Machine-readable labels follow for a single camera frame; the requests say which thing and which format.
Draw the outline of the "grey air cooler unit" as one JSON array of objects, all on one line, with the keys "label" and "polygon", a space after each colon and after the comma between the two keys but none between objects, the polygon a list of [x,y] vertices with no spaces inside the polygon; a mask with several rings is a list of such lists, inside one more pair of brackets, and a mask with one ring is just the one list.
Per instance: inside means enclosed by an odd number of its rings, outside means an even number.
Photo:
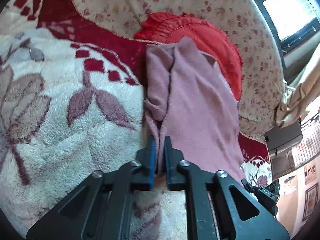
[{"label": "grey air cooler unit", "polygon": [[273,181],[295,170],[295,162],[291,150],[302,139],[300,119],[290,126],[284,128],[274,127],[265,133]]}]

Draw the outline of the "red and white fleece blanket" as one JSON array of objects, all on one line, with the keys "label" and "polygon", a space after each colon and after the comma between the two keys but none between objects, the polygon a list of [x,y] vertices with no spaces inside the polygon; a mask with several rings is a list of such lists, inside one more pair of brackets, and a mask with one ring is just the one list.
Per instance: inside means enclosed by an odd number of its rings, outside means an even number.
[{"label": "red and white fleece blanket", "polygon": [[[1,12],[1,210],[21,237],[93,171],[115,171],[146,145],[149,44],[170,43],[116,35],[72,0],[10,0]],[[266,146],[239,136],[259,146],[270,181]],[[129,237],[186,239],[185,198],[167,190],[157,160],[156,176],[135,193]]]}]

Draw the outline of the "floral cream bedsheet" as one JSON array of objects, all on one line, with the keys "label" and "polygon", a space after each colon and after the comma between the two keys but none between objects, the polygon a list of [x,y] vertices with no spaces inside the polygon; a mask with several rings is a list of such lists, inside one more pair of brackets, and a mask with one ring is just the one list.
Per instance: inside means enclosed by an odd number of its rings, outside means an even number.
[{"label": "floral cream bedsheet", "polygon": [[153,12],[191,14],[223,31],[243,59],[239,123],[263,141],[283,92],[283,67],[274,36],[253,0],[72,0],[77,12],[112,33],[132,38]]}]

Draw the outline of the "metal window grille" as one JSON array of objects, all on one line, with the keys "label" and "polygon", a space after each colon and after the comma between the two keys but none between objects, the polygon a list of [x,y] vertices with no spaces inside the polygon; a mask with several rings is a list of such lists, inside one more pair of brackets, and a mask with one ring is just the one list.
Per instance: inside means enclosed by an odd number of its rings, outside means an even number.
[{"label": "metal window grille", "polygon": [[319,155],[319,113],[303,124],[302,136],[301,142],[291,148],[295,169]]}]

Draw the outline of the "red ruffled cushion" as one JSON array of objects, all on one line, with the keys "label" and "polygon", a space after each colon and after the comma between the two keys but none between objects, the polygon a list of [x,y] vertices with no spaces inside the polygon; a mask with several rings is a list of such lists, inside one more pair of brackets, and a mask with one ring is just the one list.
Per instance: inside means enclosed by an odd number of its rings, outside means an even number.
[{"label": "red ruffled cushion", "polygon": [[191,38],[198,50],[217,60],[235,99],[241,99],[243,60],[236,45],[218,27],[193,15],[165,12],[150,14],[140,26],[133,36],[135,39],[177,43],[185,36]]}]

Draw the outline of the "dark framed window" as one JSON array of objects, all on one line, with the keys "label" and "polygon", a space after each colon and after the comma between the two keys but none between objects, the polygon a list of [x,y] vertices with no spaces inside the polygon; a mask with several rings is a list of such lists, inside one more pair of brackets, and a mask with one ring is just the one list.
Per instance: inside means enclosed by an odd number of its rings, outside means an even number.
[{"label": "dark framed window", "polygon": [[291,83],[319,45],[319,0],[254,0],[276,39]]}]

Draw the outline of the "beige curtain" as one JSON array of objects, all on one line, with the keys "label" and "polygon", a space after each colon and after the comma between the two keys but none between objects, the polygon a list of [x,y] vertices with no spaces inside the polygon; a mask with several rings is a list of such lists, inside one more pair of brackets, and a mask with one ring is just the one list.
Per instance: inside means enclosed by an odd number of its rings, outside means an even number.
[{"label": "beige curtain", "polygon": [[308,63],[294,81],[285,87],[276,110],[275,122],[284,128],[296,122],[310,103],[319,97],[319,62]]}]

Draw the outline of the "mauve pink small garment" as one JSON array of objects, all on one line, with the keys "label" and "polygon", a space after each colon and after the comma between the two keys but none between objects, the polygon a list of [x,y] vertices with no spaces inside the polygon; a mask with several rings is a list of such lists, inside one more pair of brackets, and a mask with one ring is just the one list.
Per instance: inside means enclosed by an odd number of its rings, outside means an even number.
[{"label": "mauve pink small garment", "polygon": [[217,60],[191,38],[146,47],[145,119],[156,140],[157,171],[164,172],[164,139],[208,172],[244,178],[238,103]]}]

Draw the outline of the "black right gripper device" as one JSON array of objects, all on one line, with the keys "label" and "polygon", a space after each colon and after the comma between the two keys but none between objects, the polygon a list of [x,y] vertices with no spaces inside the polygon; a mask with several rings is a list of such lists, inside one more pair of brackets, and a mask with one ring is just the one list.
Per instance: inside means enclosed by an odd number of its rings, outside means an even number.
[{"label": "black right gripper device", "polygon": [[276,217],[278,212],[277,202],[280,197],[280,184],[276,180],[267,187],[253,186],[246,179],[241,180],[244,188],[256,196],[258,202],[268,211]]}]

